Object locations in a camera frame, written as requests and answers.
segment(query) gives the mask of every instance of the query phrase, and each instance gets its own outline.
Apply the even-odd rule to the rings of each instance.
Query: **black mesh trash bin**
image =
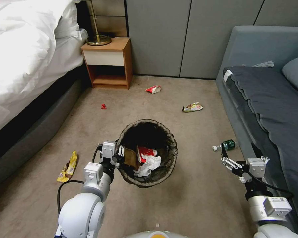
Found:
[[[140,188],[152,187],[166,180],[174,169],[178,155],[176,141],[169,129],[157,121],[142,119],[128,125],[121,132],[117,145],[118,147],[124,145],[133,151],[137,151],[137,145],[144,146],[157,150],[158,155],[161,156],[160,166],[145,177],[127,174],[125,170],[119,169],[128,183]]]

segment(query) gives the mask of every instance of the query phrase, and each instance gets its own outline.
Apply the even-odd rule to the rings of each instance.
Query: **snack wrapper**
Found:
[[[155,157],[157,153],[158,152],[154,149],[148,149],[146,147],[137,146],[137,156],[138,156],[138,161],[140,163],[145,163],[147,161],[147,156]]]
[[[57,177],[58,182],[67,182],[73,175],[77,162],[76,150],[73,151],[70,161],[62,168],[59,176]]]
[[[161,86],[158,86],[158,85],[155,85],[155,86],[152,86],[152,87],[146,89],[146,92],[150,92],[152,94],[155,94],[160,91],[161,91]]]
[[[195,102],[193,104],[188,105],[187,107],[183,107],[182,111],[183,112],[193,112],[193,111],[200,111],[202,109],[203,109],[203,107],[198,102]]]
[[[136,152],[125,147],[124,155],[125,155],[125,164],[132,166],[134,170],[138,170],[139,167],[141,166],[141,163],[139,163],[137,159]]]

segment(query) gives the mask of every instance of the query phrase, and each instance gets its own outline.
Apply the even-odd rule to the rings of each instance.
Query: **red candy wrapper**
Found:
[[[152,87],[146,89],[146,92],[150,92],[152,94],[160,92],[160,91],[161,91],[161,87],[158,85],[155,85],[155,86],[152,86]]]
[[[147,160],[145,159],[147,156],[156,157],[157,151],[154,149],[148,149],[146,147],[137,146],[137,155],[140,163],[145,163]]]

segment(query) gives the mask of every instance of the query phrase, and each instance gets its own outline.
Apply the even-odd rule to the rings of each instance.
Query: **floor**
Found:
[[[154,95],[144,90],[161,85]],[[183,113],[183,106],[200,102],[204,109]],[[105,103],[107,110],[101,110]],[[57,228],[56,178],[77,150],[73,179],[83,179],[83,168],[96,145],[116,140],[131,122],[150,118],[164,124],[178,144],[177,164],[163,183],[140,189],[115,171],[106,201],[99,238],[120,238],[155,229],[199,237],[252,237],[244,186],[221,163],[218,145],[235,135],[215,81],[135,76],[130,90],[87,89],[66,121],[31,160],[0,186],[0,237],[53,237]],[[241,159],[239,149],[229,153]],[[80,191],[68,184],[61,203]]]

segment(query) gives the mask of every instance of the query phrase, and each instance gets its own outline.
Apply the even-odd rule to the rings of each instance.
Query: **lamp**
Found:
[[[92,16],[93,16],[93,22],[92,22],[92,27],[93,27],[93,23],[94,23],[94,29],[96,32],[96,36],[89,36],[86,43],[89,45],[93,45],[93,46],[99,46],[99,45],[106,45],[109,44],[112,39],[109,36],[105,36],[105,35],[100,35],[98,33],[98,29],[97,29],[97,23],[96,23],[96,16],[94,13],[94,8],[93,8],[93,2],[92,0],[86,0],[89,3],[91,12],[92,12]]]

